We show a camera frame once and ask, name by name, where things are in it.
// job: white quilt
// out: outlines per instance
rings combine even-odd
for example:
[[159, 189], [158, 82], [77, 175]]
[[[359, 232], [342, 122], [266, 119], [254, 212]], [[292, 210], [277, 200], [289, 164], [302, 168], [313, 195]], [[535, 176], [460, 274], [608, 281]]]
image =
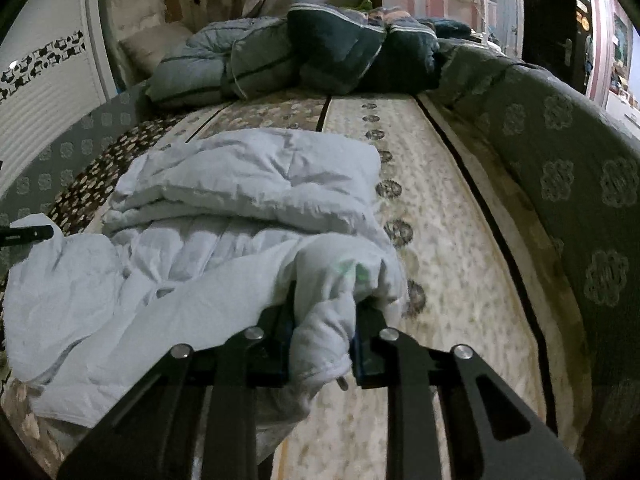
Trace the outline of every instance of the white quilt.
[[[291, 382], [258, 392], [258, 459], [347, 373], [355, 305], [398, 319], [406, 280], [374, 219], [380, 158], [334, 134], [262, 128], [137, 158], [104, 234], [55, 236], [9, 274], [6, 349], [36, 415], [92, 427], [172, 345], [218, 346], [282, 303]], [[14, 225], [50, 222], [32, 215]]]

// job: folded white blanket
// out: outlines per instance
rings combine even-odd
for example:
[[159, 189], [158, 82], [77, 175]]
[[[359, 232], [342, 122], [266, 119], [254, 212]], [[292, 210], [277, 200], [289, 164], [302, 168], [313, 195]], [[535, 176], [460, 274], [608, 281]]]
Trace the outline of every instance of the folded white blanket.
[[374, 296], [391, 323], [404, 305], [401, 264], [373, 216], [379, 170], [373, 146], [275, 128], [139, 157], [105, 215], [110, 238], [56, 228], [10, 271], [7, 354], [41, 391], [34, 412], [92, 427], [172, 345], [222, 344], [295, 280], [291, 382], [258, 393], [267, 456], [350, 369], [355, 305]]

